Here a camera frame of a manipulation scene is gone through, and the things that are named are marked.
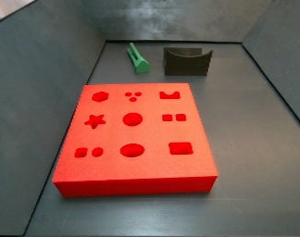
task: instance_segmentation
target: hole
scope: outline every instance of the hole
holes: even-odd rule
[[[192,143],[169,143],[172,155],[193,154]]]
[[[177,121],[186,121],[186,115],[185,114],[176,114],[176,120]]]
[[[99,93],[95,93],[91,97],[93,101],[95,102],[102,102],[105,100],[109,100],[109,93],[106,92],[99,92]]]
[[[105,151],[103,151],[103,148],[101,147],[95,147],[91,151],[91,154],[94,157],[99,157],[101,155],[103,155]]]
[[[130,143],[121,148],[121,153],[126,157],[141,156],[145,152],[145,148],[141,144]]]
[[[83,158],[87,154],[87,148],[81,147],[75,149],[75,158]]]
[[[173,92],[172,94],[166,94],[165,92],[160,92],[160,99],[180,99],[180,92]]]
[[[173,115],[162,115],[162,120],[164,121],[173,121]]]
[[[85,122],[85,125],[91,125],[91,128],[95,129],[98,124],[106,124],[106,122],[103,121],[103,116],[105,115],[90,115],[90,119]]]
[[[126,126],[137,126],[142,123],[142,115],[138,113],[129,113],[123,117],[123,123]]]

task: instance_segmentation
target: metal wall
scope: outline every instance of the metal wall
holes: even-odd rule
[[[85,1],[107,40],[241,42],[272,0]]]
[[[0,234],[22,235],[105,40],[77,0],[0,22]]]
[[[242,45],[300,118],[300,0],[274,1]]]

